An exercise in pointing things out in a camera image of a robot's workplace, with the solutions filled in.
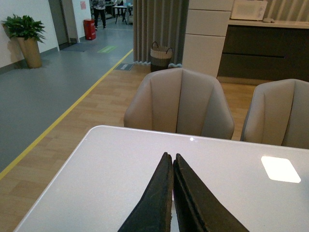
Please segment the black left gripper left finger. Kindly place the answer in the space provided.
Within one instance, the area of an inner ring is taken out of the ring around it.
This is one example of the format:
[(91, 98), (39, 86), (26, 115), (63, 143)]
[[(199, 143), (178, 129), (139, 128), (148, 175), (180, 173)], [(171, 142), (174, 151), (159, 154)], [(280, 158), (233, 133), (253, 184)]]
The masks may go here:
[(173, 164), (165, 152), (141, 199), (120, 227), (120, 232), (169, 232), (173, 192)]

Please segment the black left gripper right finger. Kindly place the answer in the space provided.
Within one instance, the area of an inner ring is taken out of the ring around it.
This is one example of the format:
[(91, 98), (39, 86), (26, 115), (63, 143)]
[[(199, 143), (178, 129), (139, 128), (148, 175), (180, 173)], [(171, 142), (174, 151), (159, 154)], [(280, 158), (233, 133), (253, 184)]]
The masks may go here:
[(181, 232), (247, 232), (213, 195), (185, 159), (176, 155), (174, 204)]

